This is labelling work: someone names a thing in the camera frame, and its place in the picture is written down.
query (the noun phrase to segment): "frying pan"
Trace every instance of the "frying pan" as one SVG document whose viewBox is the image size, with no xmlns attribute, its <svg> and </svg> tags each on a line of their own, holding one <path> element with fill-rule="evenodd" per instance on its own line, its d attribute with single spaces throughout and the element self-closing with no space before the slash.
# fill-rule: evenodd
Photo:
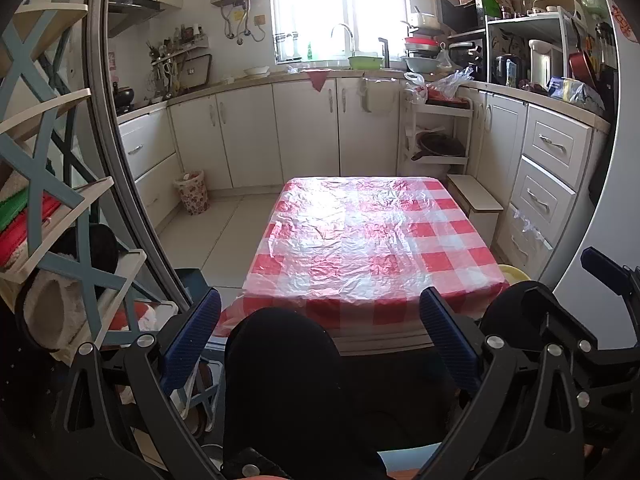
<svg viewBox="0 0 640 480">
<path fill-rule="evenodd" d="M 571 20 L 571 24 L 574 26 L 574 32 L 578 38 L 578 43 L 576 45 L 578 52 L 569 54 L 569 66 L 571 67 L 571 72 L 575 79 L 596 90 L 596 81 L 591 60 L 589 59 L 589 56 L 587 56 L 587 53 L 582 49 L 580 32 L 578 32 L 578 27 L 575 26 L 574 20 Z"/>
</svg>

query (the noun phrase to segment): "trash can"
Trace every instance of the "trash can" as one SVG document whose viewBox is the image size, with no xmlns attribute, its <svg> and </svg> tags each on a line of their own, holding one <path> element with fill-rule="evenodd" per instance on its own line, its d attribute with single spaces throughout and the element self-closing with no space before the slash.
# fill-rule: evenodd
<svg viewBox="0 0 640 480">
<path fill-rule="evenodd" d="M 174 180 L 180 200 L 190 215 L 198 215 L 209 209 L 207 187 L 204 185 L 204 171 L 191 171 L 182 178 Z"/>
</svg>

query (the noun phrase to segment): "plastic table cover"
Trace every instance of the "plastic table cover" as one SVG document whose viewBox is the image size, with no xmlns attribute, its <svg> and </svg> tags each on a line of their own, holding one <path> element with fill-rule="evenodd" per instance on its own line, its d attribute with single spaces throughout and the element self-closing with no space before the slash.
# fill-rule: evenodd
<svg viewBox="0 0 640 480">
<path fill-rule="evenodd" d="M 480 317 L 508 283 L 434 178 L 294 178 L 284 187 L 243 285 L 214 330 L 280 306 L 331 336 L 422 328 L 420 293 Z"/>
</svg>

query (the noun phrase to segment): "countertop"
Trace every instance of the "countertop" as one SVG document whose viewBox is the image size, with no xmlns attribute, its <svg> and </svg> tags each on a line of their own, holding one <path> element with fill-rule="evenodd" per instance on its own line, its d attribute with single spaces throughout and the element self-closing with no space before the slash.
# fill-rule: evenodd
<svg viewBox="0 0 640 480">
<path fill-rule="evenodd" d="M 548 108 L 549 110 L 553 110 L 559 114 L 571 117 L 572 119 L 587 124 L 588 126 L 592 126 L 593 128 L 596 128 L 597 130 L 605 134 L 609 132 L 610 124 L 607 123 L 607 121 L 605 121 L 602 117 L 588 110 L 584 110 L 583 108 L 565 103 L 560 99 L 553 99 L 552 97 L 547 97 L 545 95 L 534 94 L 533 92 L 527 92 L 525 90 L 520 90 L 519 88 L 510 88 L 508 86 L 502 86 L 493 83 L 484 83 L 481 81 L 469 81 L 464 83 L 462 86 L 466 86 L 467 88 L 476 88 L 478 90 L 484 90 L 487 92 L 492 92 L 494 94 L 504 95 L 505 97 L 511 97 L 513 99 L 526 101 L 527 103 L 532 103 L 543 108 Z"/>
<path fill-rule="evenodd" d="M 382 70 L 351 70 L 351 69 L 330 69 L 328 72 L 328 78 L 338 78 L 338 77 L 371 77 L 371 78 L 389 78 L 394 77 L 397 79 L 403 80 L 402 77 L 403 72 L 401 70 L 390 70 L 390 69 L 382 69 Z M 161 110 L 162 108 L 166 108 L 167 106 L 175 105 L 178 103 L 183 103 L 185 101 L 190 101 L 192 99 L 197 99 L 199 97 L 206 97 L 212 94 L 217 94 L 220 92 L 228 92 L 230 90 L 238 90 L 241 88 L 248 88 L 251 86 L 259 86 L 271 83 L 284 83 L 289 81 L 304 81 L 308 80 L 308 75 L 305 72 L 297 72 L 297 73 L 286 73 L 286 72 L 276 72 L 267 77 L 262 78 L 250 78 L 243 77 L 236 79 L 235 82 L 231 84 L 218 83 L 207 88 L 203 88 L 202 90 L 197 90 L 195 92 L 191 92 L 180 97 L 175 97 L 173 99 L 169 99 L 168 101 L 164 101 L 162 103 L 158 103 L 155 105 L 150 105 L 147 107 L 139 108 L 138 110 L 134 110 L 127 114 L 121 115 L 118 117 L 118 124 L 122 124 L 126 121 L 130 121 L 135 119 L 136 117 L 140 117 L 145 114 L 149 114 L 155 112 L 156 110 Z M 560 101 L 558 99 L 553 99 L 551 97 L 547 97 L 544 95 L 534 94 L 533 92 L 527 92 L 524 90 L 520 90 L 518 88 L 510 88 L 508 86 L 502 86 L 492 83 L 484 83 L 480 81 L 469 81 L 464 83 L 463 86 L 467 88 L 475 88 L 478 90 L 484 90 L 487 92 L 492 92 L 495 94 L 504 95 L 506 97 L 511 97 L 513 99 L 520 99 L 521 101 L 526 101 L 528 103 L 532 103 L 543 108 L 548 108 L 549 110 L 553 110 L 559 114 L 566 115 L 575 119 L 576 121 L 580 121 L 581 123 L 587 124 L 596 128 L 597 130 L 607 133 L 609 131 L 610 125 L 603 118 L 599 117 L 596 114 L 588 110 L 584 110 L 583 108 L 579 108 L 569 103 L 565 103 L 564 101 Z"/>
</svg>

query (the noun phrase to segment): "drawer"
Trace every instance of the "drawer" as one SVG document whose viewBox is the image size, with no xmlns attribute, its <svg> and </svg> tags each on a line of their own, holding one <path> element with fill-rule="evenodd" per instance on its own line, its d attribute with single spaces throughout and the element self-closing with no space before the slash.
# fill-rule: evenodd
<svg viewBox="0 0 640 480">
<path fill-rule="evenodd" d="M 509 204 L 496 243 L 511 265 L 526 272 L 532 280 L 537 280 L 545 270 L 553 247 L 546 240 L 537 238 L 533 231 L 523 232 L 525 222 L 517 218 L 517 214 L 518 210 Z"/>
<path fill-rule="evenodd" d="M 175 153 L 165 109 L 121 124 L 120 135 L 133 178 L 138 178 Z"/>
<path fill-rule="evenodd" d="M 178 155 L 174 153 L 136 180 L 136 188 L 154 227 L 180 202 L 174 180 L 181 175 Z"/>
<path fill-rule="evenodd" d="M 550 244 L 558 243 L 574 206 L 575 191 L 523 156 L 511 203 L 535 225 Z"/>
<path fill-rule="evenodd" d="M 572 189 L 578 189 L 589 156 L 591 127 L 529 105 L 524 154 Z"/>
</svg>

